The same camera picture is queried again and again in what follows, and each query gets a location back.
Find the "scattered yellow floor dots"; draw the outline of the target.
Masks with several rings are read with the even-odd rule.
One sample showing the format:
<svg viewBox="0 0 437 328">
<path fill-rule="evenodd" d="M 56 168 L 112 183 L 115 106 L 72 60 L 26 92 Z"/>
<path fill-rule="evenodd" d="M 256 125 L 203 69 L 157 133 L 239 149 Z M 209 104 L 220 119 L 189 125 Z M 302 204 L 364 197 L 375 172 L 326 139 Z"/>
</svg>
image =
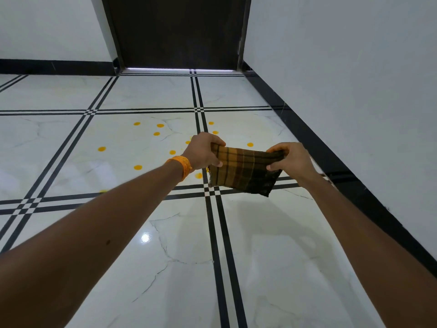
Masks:
<svg viewBox="0 0 437 328">
<path fill-rule="evenodd" d="M 143 156 L 146 159 L 141 163 L 134 161 L 133 158 L 127 159 L 127 154 L 122 154 L 123 162 L 127 161 L 128 167 L 135 171 L 146 171 L 145 161 L 151 161 L 151 157 L 157 157 L 157 150 L 148 146 L 141 152 L 149 152 L 151 155 Z M 265 181 L 265 153 L 256 153 L 253 150 L 237 146 L 236 148 L 221 147 L 212 143 L 212 152 L 223 161 L 223 167 L 207 167 L 209 187 L 229 187 L 238 191 L 264 195 L 263 183 Z"/>
</svg>

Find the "orange thread wristband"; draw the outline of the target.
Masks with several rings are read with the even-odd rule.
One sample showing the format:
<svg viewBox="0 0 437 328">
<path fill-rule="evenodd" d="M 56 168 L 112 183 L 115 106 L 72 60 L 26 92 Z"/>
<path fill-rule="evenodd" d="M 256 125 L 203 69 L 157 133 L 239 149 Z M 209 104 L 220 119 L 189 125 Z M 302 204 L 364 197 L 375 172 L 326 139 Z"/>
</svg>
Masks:
<svg viewBox="0 0 437 328">
<path fill-rule="evenodd" d="M 166 163 L 169 163 L 170 161 L 177 161 L 181 165 L 182 167 L 181 182 L 184 181 L 185 178 L 191 173 L 193 169 L 190 161 L 184 156 L 173 156 L 172 158 L 168 159 Z"/>
</svg>

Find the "brown checked cloth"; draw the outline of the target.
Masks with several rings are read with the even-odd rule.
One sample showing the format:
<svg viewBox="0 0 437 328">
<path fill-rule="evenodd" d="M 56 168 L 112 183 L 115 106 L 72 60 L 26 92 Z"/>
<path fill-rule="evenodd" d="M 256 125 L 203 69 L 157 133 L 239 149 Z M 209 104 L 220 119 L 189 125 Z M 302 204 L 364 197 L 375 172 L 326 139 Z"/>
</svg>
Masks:
<svg viewBox="0 0 437 328">
<path fill-rule="evenodd" d="M 285 158 L 285 152 L 261 152 L 231 148 L 211 143 L 211 151 L 222 162 L 210 165 L 209 187 L 228 187 L 244 193 L 268 197 L 282 170 L 269 171 L 267 166 Z"/>
</svg>

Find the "person's left hand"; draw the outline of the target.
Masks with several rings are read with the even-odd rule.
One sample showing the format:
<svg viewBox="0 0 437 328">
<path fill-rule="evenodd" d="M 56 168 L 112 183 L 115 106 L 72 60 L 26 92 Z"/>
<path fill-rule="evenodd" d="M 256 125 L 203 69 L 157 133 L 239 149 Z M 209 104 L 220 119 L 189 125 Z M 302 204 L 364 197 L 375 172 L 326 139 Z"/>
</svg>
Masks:
<svg viewBox="0 0 437 328">
<path fill-rule="evenodd" d="M 211 144 L 225 146 L 226 143 L 217 135 L 208 132 L 200 132 L 191 138 L 190 143 L 183 152 L 192 166 L 192 171 L 209 167 L 209 156 L 216 156 L 211 150 Z"/>
</svg>

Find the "person's right hand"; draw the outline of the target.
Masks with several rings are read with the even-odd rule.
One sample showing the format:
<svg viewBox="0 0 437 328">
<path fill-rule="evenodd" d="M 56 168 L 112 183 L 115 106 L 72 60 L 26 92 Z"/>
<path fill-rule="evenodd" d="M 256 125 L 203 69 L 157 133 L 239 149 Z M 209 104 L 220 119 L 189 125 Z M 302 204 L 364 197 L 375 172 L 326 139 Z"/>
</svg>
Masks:
<svg viewBox="0 0 437 328">
<path fill-rule="evenodd" d="M 315 184 L 325 181 L 314 168 L 309 152 L 302 143 L 279 143 L 267 150 L 268 153 L 279 151 L 282 151 L 284 154 L 282 159 L 284 160 L 283 171 L 295 179 L 301 187 L 309 189 Z"/>
</svg>

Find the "person's right forearm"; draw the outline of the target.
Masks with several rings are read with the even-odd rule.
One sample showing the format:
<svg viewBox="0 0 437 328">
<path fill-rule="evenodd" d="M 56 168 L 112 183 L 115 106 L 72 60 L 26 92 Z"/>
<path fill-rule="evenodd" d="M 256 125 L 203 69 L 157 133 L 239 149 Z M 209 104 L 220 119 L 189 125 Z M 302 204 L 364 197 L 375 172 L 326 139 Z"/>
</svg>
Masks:
<svg viewBox="0 0 437 328">
<path fill-rule="evenodd" d="M 437 328 L 437 279 L 321 175 L 294 178 L 314 198 L 386 328 Z"/>
</svg>

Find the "person's left forearm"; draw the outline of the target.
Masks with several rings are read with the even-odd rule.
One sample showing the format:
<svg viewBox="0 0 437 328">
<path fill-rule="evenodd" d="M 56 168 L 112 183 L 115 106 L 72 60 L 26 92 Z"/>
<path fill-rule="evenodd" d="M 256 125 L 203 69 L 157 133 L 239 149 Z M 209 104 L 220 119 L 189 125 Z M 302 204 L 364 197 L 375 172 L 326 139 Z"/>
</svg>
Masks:
<svg viewBox="0 0 437 328">
<path fill-rule="evenodd" d="M 2 253 L 0 328 L 64 328 L 181 176 L 165 163 Z"/>
</svg>

